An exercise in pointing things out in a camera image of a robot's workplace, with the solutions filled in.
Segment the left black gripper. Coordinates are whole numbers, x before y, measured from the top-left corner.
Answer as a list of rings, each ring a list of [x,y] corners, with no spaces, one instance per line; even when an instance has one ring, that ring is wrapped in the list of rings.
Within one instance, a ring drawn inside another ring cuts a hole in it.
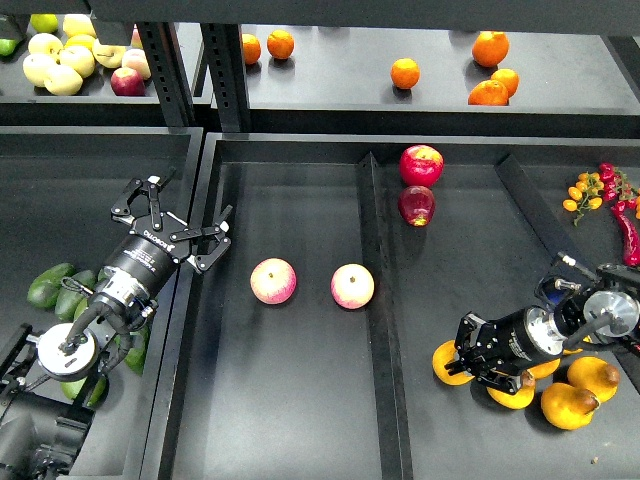
[[[227,222],[233,207],[226,206],[211,226],[188,228],[173,213],[161,213],[160,193],[176,174],[170,167],[165,176],[151,175],[146,180],[132,178],[110,209],[113,221],[130,226],[129,234],[105,261],[112,276],[122,272],[135,280],[148,298],[155,297],[173,275],[177,266],[188,263],[198,273],[209,270],[230,248]],[[149,215],[134,217],[133,201],[147,200]]]

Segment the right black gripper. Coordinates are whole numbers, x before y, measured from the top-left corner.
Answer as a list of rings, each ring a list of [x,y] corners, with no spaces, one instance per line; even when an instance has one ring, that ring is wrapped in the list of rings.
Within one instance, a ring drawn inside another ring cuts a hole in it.
[[[565,326],[558,315],[529,306],[490,322],[474,312],[460,320],[450,374],[468,373],[483,386],[508,395],[523,387],[525,369],[550,362],[563,351]],[[488,362],[497,370],[488,370]]]

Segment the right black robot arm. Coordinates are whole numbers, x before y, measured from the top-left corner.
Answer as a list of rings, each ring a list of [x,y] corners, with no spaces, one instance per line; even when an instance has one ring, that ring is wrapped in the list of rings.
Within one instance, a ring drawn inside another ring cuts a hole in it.
[[[460,320],[448,375],[465,374],[480,384],[516,394],[526,370],[561,357],[566,350],[634,347],[639,326],[639,271],[602,264],[591,270],[564,252],[556,262],[585,280],[548,275],[537,285],[539,305],[499,319],[469,312]]]

